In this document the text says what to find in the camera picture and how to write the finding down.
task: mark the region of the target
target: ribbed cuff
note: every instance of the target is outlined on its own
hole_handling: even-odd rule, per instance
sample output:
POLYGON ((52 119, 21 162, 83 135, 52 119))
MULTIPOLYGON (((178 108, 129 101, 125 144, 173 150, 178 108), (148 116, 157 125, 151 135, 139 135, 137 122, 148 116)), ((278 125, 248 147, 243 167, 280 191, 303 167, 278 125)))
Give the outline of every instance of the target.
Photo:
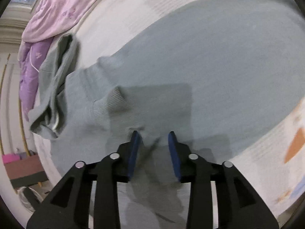
POLYGON ((95 120, 100 124, 103 122, 105 115, 123 112, 128 107, 129 105, 122 97, 119 88, 115 87, 105 98, 94 102, 93 113, 95 120))

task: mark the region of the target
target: pink box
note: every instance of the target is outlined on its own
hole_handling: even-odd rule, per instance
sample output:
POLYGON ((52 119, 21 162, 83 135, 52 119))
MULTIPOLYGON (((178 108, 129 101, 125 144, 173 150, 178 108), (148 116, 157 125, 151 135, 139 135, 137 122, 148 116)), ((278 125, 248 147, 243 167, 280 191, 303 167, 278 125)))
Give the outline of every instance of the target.
POLYGON ((20 160, 20 156, 18 154, 6 154, 2 155, 2 161, 4 164, 8 164, 14 161, 20 160))

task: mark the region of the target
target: purple blanket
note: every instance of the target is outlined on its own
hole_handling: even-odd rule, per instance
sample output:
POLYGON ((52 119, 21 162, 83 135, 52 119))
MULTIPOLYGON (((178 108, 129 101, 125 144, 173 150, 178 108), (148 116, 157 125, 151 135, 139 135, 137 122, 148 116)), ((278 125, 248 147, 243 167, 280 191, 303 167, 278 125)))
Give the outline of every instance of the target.
POLYGON ((19 64, 21 68, 19 97, 25 119, 34 107, 38 88, 38 73, 42 62, 47 56, 53 37, 36 42, 22 42, 19 48, 19 64))

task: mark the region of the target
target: metal screw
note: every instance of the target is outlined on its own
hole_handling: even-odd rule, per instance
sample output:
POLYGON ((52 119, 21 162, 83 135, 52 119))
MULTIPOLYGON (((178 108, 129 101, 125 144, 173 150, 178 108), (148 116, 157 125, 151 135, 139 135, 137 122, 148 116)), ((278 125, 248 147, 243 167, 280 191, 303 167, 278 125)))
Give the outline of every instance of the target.
POLYGON ((189 159, 191 159, 191 160, 196 160, 196 159, 198 159, 198 155, 195 154, 195 153, 191 153, 191 154, 189 155, 189 159))
POLYGON ((227 168, 231 168, 231 167, 233 167, 233 164, 230 161, 225 161, 224 166, 227 168))
POLYGON ((118 159, 120 157, 120 155, 118 154, 118 153, 112 153, 111 155, 110 155, 110 158, 111 159, 118 159))
POLYGON ((75 164, 75 167, 80 169, 80 168, 83 168, 85 166, 85 163, 82 162, 82 161, 78 161, 76 164, 75 164))

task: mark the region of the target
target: gray sweater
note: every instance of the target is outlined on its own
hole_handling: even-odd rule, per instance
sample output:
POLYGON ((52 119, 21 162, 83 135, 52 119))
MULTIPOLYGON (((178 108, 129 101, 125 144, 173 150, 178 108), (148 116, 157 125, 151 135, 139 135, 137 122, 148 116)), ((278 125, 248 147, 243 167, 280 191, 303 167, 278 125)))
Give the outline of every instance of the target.
POLYGON ((218 163, 256 142, 304 96, 304 29, 293 0, 197 0, 65 83, 77 40, 64 36, 41 67, 31 130, 52 139, 62 174, 138 130, 135 176, 118 187, 122 227, 184 228, 189 186, 175 182, 167 134, 218 163))

